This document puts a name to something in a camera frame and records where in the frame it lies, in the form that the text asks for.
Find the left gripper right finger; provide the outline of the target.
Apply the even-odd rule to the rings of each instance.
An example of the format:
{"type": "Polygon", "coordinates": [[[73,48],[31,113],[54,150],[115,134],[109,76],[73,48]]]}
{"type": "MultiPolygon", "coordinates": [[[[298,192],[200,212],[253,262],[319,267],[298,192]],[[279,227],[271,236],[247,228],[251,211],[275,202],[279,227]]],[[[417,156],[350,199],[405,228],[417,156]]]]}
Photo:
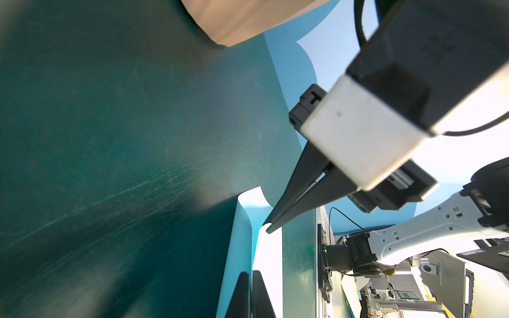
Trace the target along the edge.
{"type": "Polygon", "coordinates": [[[276,318],[269,293],[259,270],[253,271],[251,306],[253,318],[276,318]]]}

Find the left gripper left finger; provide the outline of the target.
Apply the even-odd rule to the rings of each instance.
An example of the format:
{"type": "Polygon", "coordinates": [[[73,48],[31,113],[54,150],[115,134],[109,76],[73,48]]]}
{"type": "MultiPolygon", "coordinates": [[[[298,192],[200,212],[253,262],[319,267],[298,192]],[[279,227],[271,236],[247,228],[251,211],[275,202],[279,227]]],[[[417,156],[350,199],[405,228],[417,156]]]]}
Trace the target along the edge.
{"type": "Polygon", "coordinates": [[[225,318],[248,318],[249,317],[249,303],[250,303],[250,283],[249,275],[247,272],[241,272],[231,301],[229,303],[225,318]]]}

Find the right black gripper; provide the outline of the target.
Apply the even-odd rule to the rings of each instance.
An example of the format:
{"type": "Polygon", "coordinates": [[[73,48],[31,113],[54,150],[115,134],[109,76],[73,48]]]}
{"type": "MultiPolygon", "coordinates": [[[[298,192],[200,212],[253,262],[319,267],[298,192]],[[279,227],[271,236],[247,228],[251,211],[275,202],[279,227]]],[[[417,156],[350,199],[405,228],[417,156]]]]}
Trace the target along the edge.
{"type": "Polygon", "coordinates": [[[282,197],[264,224],[270,224],[268,234],[274,233],[300,215],[343,197],[364,213],[377,208],[399,210],[406,204],[424,201],[437,187],[433,177],[409,160],[372,190],[358,191],[358,186],[308,141],[282,197]]]}

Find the light blue square paper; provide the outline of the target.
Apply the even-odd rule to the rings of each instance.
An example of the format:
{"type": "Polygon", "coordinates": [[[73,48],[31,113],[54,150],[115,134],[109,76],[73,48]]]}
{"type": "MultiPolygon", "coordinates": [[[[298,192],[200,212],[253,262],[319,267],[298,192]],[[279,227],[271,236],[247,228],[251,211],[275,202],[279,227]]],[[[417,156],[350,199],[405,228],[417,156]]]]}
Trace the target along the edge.
{"type": "Polygon", "coordinates": [[[234,218],[229,240],[216,317],[225,317],[242,272],[252,278],[258,270],[268,292],[276,317],[282,317],[282,231],[266,230],[267,217],[273,210],[261,187],[241,193],[234,199],[234,218]]]}

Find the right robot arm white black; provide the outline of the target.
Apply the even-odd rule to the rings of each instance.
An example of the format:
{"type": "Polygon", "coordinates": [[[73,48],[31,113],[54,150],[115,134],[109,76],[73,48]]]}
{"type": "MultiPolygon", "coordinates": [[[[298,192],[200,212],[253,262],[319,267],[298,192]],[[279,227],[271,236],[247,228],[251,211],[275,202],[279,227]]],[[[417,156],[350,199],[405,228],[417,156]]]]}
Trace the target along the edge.
{"type": "MultiPolygon", "coordinates": [[[[410,157],[430,133],[348,77],[331,91],[310,86],[289,119],[308,142],[265,221],[269,233],[342,197],[366,207],[399,209],[423,201],[437,187],[410,157]]],[[[507,234],[508,160],[502,159],[478,170],[461,191],[437,207],[327,247],[327,267],[374,274],[448,241],[507,234]]]]}

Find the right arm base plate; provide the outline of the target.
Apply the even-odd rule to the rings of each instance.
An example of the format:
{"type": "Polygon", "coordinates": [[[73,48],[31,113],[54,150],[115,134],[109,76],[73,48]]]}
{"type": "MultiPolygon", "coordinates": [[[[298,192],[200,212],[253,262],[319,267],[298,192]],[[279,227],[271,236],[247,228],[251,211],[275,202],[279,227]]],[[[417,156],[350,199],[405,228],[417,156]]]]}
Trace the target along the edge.
{"type": "Polygon", "coordinates": [[[332,274],[328,269],[327,263],[327,237],[322,224],[318,224],[318,251],[317,251],[317,270],[318,270],[318,289],[321,292],[325,302],[331,303],[331,292],[333,285],[331,282],[332,274]]]}

